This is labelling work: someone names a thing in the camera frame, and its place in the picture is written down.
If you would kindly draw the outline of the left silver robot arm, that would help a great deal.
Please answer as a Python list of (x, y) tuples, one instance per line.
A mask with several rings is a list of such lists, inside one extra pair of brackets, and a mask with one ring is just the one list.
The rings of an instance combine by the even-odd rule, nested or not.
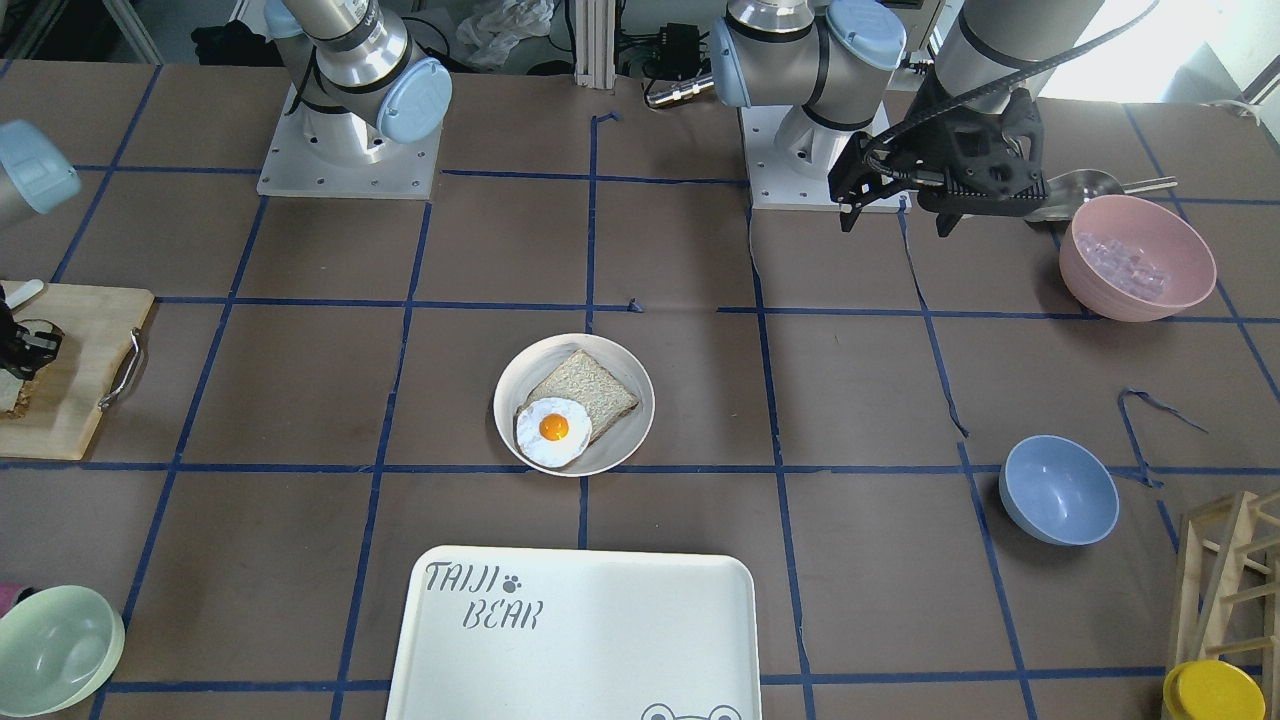
[(774, 147), (822, 183), (852, 228), (874, 201), (913, 191), (940, 236), (964, 217), (1025, 217), (1047, 199), (1037, 96), (1097, 1), (966, 1), (908, 113), (872, 122), (908, 32), (878, 1), (731, 1), (710, 77), (731, 108), (783, 106)]

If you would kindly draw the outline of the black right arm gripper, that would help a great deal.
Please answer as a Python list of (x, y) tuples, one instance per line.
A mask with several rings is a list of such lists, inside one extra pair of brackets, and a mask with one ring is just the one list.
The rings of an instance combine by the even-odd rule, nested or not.
[(45, 319), (19, 322), (13, 309), (5, 304), (1, 292), (1, 361), (3, 370), (32, 380), (37, 373), (54, 363), (64, 341), (64, 331)]

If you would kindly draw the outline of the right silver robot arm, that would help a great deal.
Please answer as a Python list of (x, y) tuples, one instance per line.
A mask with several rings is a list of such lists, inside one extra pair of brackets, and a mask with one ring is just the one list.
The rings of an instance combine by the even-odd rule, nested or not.
[[(265, 1), (269, 37), (292, 77), (257, 191), (292, 199), (429, 200), (453, 85), (379, 1)], [(3, 123), (3, 228), (49, 214), (81, 191), (54, 142)], [(63, 332), (18, 322), (3, 290), (3, 375), (31, 380)]]

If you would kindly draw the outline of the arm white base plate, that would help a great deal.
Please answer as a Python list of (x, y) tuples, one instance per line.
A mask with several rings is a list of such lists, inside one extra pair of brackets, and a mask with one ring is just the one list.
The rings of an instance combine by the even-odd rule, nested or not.
[(356, 115), (300, 104), (291, 88), (262, 163), (256, 190), (292, 199), (428, 201), (442, 129), (412, 143), (379, 135)]
[(739, 118), (755, 209), (841, 210), (828, 174), (854, 132), (817, 124), (800, 106), (741, 108)]

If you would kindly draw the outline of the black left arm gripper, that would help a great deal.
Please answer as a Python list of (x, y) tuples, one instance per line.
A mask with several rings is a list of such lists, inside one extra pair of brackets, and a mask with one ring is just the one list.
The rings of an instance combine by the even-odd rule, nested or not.
[[(911, 188), (909, 179), (883, 173), (870, 150), (872, 136), (855, 131), (828, 172), (829, 200), (838, 205), (840, 229), (849, 233), (874, 201)], [(905, 133), (905, 149), (941, 186), (919, 188), (916, 201), (936, 214), (947, 238), (969, 215), (1023, 218), (1048, 199), (1042, 168), (1044, 127), (1027, 88), (1014, 88), (998, 114), (965, 105)]]

